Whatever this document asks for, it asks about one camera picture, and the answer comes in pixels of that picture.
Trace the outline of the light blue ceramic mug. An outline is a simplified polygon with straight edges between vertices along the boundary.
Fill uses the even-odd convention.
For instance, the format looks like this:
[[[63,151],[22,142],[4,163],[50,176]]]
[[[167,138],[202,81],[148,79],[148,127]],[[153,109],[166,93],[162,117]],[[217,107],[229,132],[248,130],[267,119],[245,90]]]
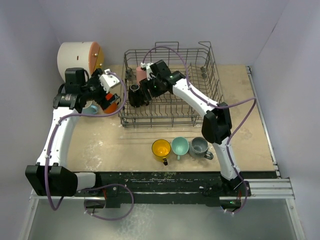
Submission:
[[[94,105],[93,101],[88,101],[86,105],[82,108],[82,114],[95,115],[98,113],[98,107]]]

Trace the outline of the yellow ceramic mug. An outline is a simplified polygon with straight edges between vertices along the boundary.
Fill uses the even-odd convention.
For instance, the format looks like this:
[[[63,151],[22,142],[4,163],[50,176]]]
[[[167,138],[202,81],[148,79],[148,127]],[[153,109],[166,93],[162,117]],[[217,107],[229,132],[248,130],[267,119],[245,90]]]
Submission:
[[[165,139],[157,139],[151,146],[153,158],[164,166],[168,165],[171,149],[170,143]]]

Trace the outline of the pink plastic tumbler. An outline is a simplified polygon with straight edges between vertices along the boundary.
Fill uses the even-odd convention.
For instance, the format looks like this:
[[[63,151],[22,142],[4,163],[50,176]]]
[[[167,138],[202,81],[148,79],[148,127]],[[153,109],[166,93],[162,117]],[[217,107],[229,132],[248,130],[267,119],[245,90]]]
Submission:
[[[146,78],[147,78],[146,70],[141,68],[141,66],[138,66],[136,68],[136,83],[139,85],[140,82]]]

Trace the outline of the sage green ceramic mug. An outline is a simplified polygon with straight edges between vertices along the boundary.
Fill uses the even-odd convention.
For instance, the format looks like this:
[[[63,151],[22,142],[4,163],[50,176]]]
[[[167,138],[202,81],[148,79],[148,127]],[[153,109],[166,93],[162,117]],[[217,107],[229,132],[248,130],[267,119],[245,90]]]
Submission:
[[[186,138],[179,136],[172,140],[171,148],[174,154],[177,155],[177,160],[179,161],[181,156],[189,152],[189,142]]]

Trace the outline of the black ceramic mug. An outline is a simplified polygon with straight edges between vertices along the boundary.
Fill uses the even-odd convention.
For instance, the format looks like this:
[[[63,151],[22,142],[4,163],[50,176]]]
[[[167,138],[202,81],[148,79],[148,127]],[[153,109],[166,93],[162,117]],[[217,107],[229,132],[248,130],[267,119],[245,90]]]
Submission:
[[[150,102],[145,97],[140,85],[136,83],[129,86],[128,100],[129,104],[134,108],[148,106],[150,104]]]

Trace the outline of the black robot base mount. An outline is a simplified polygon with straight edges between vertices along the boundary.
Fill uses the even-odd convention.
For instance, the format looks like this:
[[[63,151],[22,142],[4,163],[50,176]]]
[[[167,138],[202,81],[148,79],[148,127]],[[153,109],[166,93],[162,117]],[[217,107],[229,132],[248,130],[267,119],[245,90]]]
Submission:
[[[107,208],[121,204],[184,204],[216,207],[220,197],[243,197],[243,185],[231,188],[218,171],[101,171],[91,191],[76,197],[106,197]]]

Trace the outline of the orange ceramic mug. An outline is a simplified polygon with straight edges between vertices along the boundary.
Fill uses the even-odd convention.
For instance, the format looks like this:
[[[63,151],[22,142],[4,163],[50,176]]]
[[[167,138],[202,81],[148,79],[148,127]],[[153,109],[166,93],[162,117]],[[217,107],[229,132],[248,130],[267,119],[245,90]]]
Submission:
[[[110,100],[113,96],[114,95],[112,93],[108,93],[105,98],[107,100]],[[116,99],[115,102],[111,103],[108,108],[103,110],[103,112],[105,114],[111,114],[111,113],[115,112],[117,110],[117,108],[118,108],[119,103],[120,103],[120,100]]]

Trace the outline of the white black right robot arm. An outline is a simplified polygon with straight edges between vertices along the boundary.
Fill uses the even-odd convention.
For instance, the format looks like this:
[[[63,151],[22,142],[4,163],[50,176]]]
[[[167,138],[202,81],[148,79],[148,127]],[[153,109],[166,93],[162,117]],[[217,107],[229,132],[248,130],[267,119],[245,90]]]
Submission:
[[[229,106],[218,103],[196,89],[189,81],[189,75],[172,72],[163,60],[140,64],[146,77],[140,81],[142,91],[148,100],[169,92],[189,104],[201,117],[201,133],[211,143],[217,155],[222,178],[222,190],[228,196],[240,190],[238,168],[234,163],[230,146],[232,121]]]

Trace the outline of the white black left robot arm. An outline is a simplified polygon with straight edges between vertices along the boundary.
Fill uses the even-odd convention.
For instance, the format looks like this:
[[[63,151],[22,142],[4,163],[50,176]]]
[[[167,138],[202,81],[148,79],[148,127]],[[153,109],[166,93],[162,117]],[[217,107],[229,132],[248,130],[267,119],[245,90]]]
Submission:
[[[64,72],[65,83],[53,99],[53,117],[44,148],[25,176],[39,196],[72,197],[85,189],[91,196],[103,191],[103,184],[92,172],[73,172],[67,168],[71,138],[87,102],[95,101],[103,110],[118,100],[106,96],[121,82],[110,69],[97,68],[91,75],[81,67]]]

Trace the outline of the grey blue round mug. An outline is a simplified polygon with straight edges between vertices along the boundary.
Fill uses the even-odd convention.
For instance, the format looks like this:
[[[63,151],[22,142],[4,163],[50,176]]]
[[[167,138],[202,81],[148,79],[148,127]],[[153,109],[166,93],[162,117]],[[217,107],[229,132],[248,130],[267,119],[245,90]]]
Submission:
[[[189,154],[195,158],[212,160],[214,155],[209,151],[208,142],[203,137],[195,137],[189,142]]]

